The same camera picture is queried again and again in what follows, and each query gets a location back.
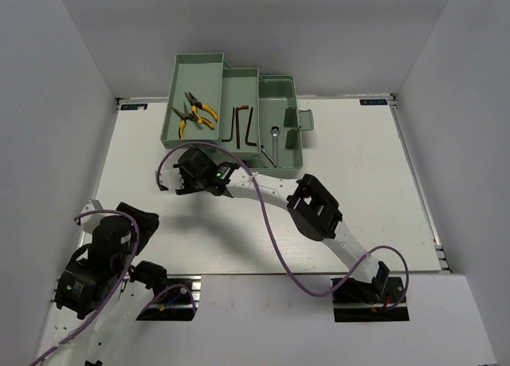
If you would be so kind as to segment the dark hex key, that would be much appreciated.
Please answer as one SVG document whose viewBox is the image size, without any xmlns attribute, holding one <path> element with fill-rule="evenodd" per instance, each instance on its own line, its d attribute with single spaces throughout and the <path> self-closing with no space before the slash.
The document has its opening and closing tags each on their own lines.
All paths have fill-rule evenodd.
<svg viewBox="0 0 510 366">
<path fill-rule="evenodd" d="M 251 131 L 252 121 L 253 121 L 253 107 L 251 107 L 250 111 L 249 111 L 249 118 L 248 118 L 246 130 L 245 130 L 245 144 L 249 147 L 256 147 L 257 143 L 249 140 L 249 134 Z"/>
<path fill-rule="evenodd" d="M 222 139 L 221 142 L 227 143 L 233 140 L 233 128 L 234 128 L 234 121 L 236 116 L 236 108 L 233 107 L 232 114 L 231 114 L 231 121 L 230 121 L 230 129 L 229 129 L 229 137 L 226 139 Z"/>
<path fill-rule="evenodd" d="M 249 106 L 246 104 L 239 105 L 236 107 L 235 128 L 236 128 L 236 147 L 237 147 L 237 149 L 241 149 L 239 112 L 241 110 L 246 110 L 248 108 L 249 108 Z"/>
</svg>

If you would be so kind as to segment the yellow black pliers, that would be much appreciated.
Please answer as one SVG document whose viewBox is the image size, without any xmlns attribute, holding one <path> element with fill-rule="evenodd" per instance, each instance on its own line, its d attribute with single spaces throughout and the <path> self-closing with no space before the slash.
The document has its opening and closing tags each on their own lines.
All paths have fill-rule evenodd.
<svg viewBox="0 0 510 366">
<path fill-rule="evenodd" d="M 172 108 L 172 111 L 178 116 L 178 118 L 181 120 L 180 121 L 180 125 L 179 125 L 179 128 L 178 128 L 178 137 L 179 139 L 183 140 L 184 139 L 184 130 L 186 128 L 186 123 L 188 121 L 190 122 L 194 122 L 196 123 L 197 125 L 205 125 L 207 126 L 209 129 L 211 130 L 214 130 L 215 127 L 213 125 L 213 123 L 208 120 L 207 118 L 205 117 L 201 117 L 201 116 L 198 116 L 195 112 L 189 112 L 188 111 L 188 108 L 187 106 L 184 104 L 184 111 L 181 112 L 179 111 L 177 108 L 173 107 Z"/>
<path fill-rule="evenodd" d="M 198 109 L 207 112 L 210 116 L 213 117 L 215 121 L 218 121 L 218 114 L 214 109 L 210 106 L 203 104 L 199 101 L 191 92 L 185 92 L 185 96 L 192 107 L 192 111 L 196 112 Z"/>
</svg>

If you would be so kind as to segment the green toolbox with clear lid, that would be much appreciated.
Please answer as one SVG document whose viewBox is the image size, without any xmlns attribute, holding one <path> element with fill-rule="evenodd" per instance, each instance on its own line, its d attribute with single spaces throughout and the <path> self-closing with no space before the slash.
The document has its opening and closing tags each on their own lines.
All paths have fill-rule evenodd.
<svg viewBox="0 0 510 366">
<path fill-rule="evenodd" d="M 167 149 L 204 141 L 265 175 L 295 177 L 304 164 L 301 134 L 314 128 L 286 74 L 234 68 L 223 53 L 179 53 L 160 135 Z"/>
</svg>

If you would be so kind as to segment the large silver ratchet wrench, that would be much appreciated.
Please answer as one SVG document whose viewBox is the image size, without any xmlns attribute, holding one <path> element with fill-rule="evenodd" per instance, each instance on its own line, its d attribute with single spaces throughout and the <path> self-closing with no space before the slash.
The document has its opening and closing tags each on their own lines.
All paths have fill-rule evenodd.
<svg viewBox="0 0 510 366">
<path fill-rule="evenodd" d="M 274 160 L 274 166 L 279 167 L 280 160 L 279 160 L 279 135 L 280 135 L 280 128 L 277 125 L 273 125 L 271 127 L 271 135 L 272 135 L 272 157 Z"/>
</svg>

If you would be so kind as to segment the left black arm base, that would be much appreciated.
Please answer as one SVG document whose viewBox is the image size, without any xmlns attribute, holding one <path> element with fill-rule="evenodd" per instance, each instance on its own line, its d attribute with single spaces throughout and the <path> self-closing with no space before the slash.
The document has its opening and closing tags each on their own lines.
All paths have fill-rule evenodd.
<svg viewBox="0 0 510 366">
<path fill-rule="evenodd" d="M 158 321 L 158 322 L 177 322 L 192 321 L 194 319 L 194 310 L 198 308 L 201 278 L 193 277 L 168 277 L 166 286 L 175 284 L 184 285 L 193 294 L 194 304 L 192 304 L 190 294 L 182 287 L 176 287 L 166 291 L 166 294 L 158 300 L 153 301 L 151 305 L 143 310 L 136 318 L 137 321 Z"/>
</svg>

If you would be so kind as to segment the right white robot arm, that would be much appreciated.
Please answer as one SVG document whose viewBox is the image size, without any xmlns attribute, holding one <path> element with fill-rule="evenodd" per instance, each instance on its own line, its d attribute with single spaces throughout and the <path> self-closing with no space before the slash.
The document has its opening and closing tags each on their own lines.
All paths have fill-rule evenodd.
<svg viewBox="0 0 510 366">
<path fill-rule="evenodd" d="M 389 290 L 389 269 L 350 232 L 339 203 L 313 175 L 301 179 L 278 179 L 258 174 L 239 163 L 215 163 L 205 152 L 190 148 L 174 168 L 182 178 L 178 195 L 208 192 L 232 199 L 263 201 L 287 211 L 306 238 L 323 243 L 345 266 L 350 279 L 369 301 L 378 301 Z"/>
</svg>

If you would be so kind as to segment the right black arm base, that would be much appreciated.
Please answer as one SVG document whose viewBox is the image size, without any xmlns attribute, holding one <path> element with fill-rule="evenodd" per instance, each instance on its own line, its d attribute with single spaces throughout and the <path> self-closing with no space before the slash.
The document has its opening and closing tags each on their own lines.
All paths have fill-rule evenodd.
<svg viewBox="0 0 510 366">
<path fill-rule="evenodd" d="M 349 278 L 333 294 L 333 301 L 337 304 L 360 303 L 365 305 L 391 305 L 402 296 L 403 282 L 400 277 L 389 277 L 384 291 L 375 294 L 368 289 L 368 285 Z"/>
</svg>

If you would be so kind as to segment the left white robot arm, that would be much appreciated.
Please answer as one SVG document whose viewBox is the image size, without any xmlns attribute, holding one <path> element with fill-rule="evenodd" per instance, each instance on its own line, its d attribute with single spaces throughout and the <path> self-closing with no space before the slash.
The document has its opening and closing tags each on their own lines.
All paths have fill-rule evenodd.
<svg viewBox="0 0 510 366">
<path fill-rule="evenodd" d="M 159 227 L 156 213 L 126 203 L 105 210 L 92 200 L 74 220 L 92 238 L 71 255 L 58 278 L 53 344 L 35 365 L 109 364 L 138 314 L 168 292 L 163 267 L 132 265 Z M 142 282 L 141 293 L 120 297 L 126 280 Z"/>
</svg>

